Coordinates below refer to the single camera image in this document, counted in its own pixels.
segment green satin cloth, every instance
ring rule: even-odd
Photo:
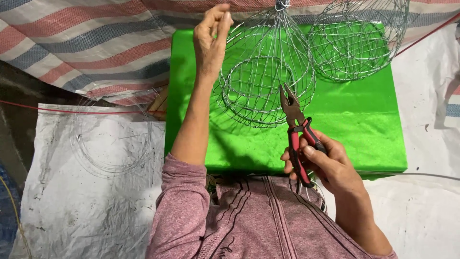
[[[172,37],[166,122],[165,155],[185,116],[193,89],[196,64],[193,30],[177,30]],[[312,102],[305,116],[312,127],[343,143],[357,170],[403,172],[406,149],[391,67],[362,80],[336,83],[316,78]],[[288,145],[288,126],[255,129],[231,119],[210,100],[209,145],[205,165],[210,173],[282,173],[280,156]],[[363,179],[383,175],[361,174]]]

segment wire frame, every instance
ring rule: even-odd
[[[407,27],[409,0],[336,0],[308,38],[316,70],[333,81],[356,80],[387,66]]]
[[[316,84],[312,60],[305,33],[283,6],[259,12],[229,33],[214,87],[218,105],[232,119],[254,128],[283,124],[279,85],[288,83],[303,110]]]

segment pliers jaw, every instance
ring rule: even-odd
[[[292,93],[287,83],[280,84],[281,108],[286,114],[286,122],[290,127],[302,125],[305,121],[305,115],[300,110],[300,104],[297,97]]]

